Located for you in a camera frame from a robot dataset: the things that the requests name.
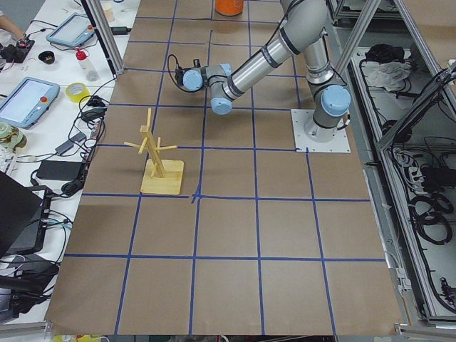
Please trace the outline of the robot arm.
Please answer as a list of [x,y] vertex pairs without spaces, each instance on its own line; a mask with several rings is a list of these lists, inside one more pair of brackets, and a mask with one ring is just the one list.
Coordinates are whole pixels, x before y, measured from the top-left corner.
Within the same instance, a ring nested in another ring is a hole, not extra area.
[[282,1],[281,7],[284,15],[270,39],[236,70],[228,63],[201,66],[195,59],[191,67],[176,66],[169,75],[186,93],[208,89],[212,111],[226,115],[247,90],[290,57],[302,54],[316,106],[304,132],[313,141],[327,143],[345,128],[340,121],[348,112],[351,95],[336,81],[337,73],[328,57],[323,37],[326,4],[321,0]]

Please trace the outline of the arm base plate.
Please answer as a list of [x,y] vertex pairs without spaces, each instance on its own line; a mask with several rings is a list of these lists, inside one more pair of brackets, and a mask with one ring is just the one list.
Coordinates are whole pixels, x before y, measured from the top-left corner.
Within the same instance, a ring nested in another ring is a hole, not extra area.
[[321,128],[314,122],[314,110],[292,109],[291,121],[297,152],[350,153],[346,129],[339,120],[335,128]]

